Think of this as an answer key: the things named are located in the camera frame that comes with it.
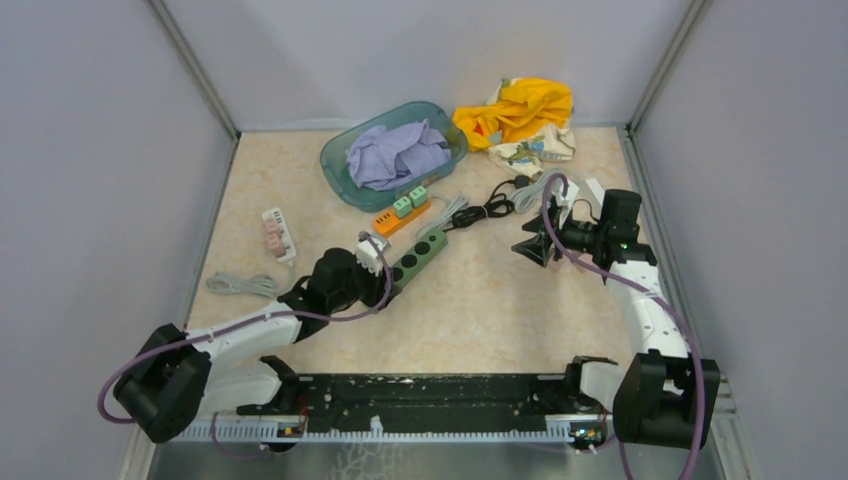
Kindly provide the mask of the green power strip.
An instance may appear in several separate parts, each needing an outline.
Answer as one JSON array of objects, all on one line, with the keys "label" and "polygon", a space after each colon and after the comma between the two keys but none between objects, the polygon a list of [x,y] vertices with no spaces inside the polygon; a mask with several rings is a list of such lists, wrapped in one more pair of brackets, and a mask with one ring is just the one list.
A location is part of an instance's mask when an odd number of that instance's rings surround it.
[{"label": "green power strip", "polygon": [[422,240],[404,253],[392,265],[393,283],[405,289],[436,258],[448,244],[447,234],[440,229],[428,231]]}]

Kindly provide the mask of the white power strip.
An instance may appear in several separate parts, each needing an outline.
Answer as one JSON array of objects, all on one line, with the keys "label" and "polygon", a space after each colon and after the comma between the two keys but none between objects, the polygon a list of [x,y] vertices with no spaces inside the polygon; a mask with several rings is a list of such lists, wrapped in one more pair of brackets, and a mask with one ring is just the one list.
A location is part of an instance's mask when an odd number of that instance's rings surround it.
[{"label": "white power strip", "polygon": [[283,243],[287,247],[287,253],[283,258],[279,258],[279,259],[277,259],[275,257],[274,258],[279,263],[293,265],[294,261],[297,257],[297,248],[295,246],[295,243],[294,243],[293,237],[291,235],[290,229],[289,229],[289,227],[286,223],[285,217],[284,217],[282,211],[279,208],[271,208],[269,210],[264,211],[261,214],[262,223],[263,223],[264,218],[269,218],[269,217],[274,218],[277,221],[277,223],[279,224],[280,233],[281,233],[280,236],[283,240]]},{"label": "white power strip", "polygon": [[580,183],[580,193],[584,199],[589,201],[591,209],[594,213],[600,213],[602,210],[605,189],[600,182],[595,178],[587,178]]}]

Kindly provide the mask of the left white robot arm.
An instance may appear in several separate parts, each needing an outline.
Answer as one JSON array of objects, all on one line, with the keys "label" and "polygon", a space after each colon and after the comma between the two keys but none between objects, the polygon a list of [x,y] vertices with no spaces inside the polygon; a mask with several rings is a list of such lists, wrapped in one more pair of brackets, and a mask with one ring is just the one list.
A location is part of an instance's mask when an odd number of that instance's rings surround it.
[{"label": "left white robot arm", "polygon": [[362,317],[373,315],[402,290],[404,275],[387,263],[382,248],[369,242],[360,247],[356,253],[326,250],[311,274],[254,313],[194,331],[157,328],[101,388],[99,414],[165,443],[197,418],[222,411],[292,411],[300,399],[297,374],[271,350],[354,320],[346,311],[356,303],[366,308]]}]

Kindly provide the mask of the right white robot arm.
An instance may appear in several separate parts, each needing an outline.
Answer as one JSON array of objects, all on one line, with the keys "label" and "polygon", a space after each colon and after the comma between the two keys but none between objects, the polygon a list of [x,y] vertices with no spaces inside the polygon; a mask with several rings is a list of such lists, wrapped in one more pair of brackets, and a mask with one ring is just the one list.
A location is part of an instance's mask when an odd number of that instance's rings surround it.
[{"label": "right white robot arm", "polygon": [[577,360],[577,375],[563,385],[567,406],[588,412],[601,403],[625,443],[704,447],[721,372],[711,359],[695,360],[665,307],[657,258],[639,239],[641,203],[635,192],[607,190],[600,218],[592,222],[575,219],[564,199],[551,194],[539,215],[522,227],[532,238],[512,249],[540,266],[568,254],[590,255],[590,269],[600,271],[627,329],[634,352],[630,365]]}]

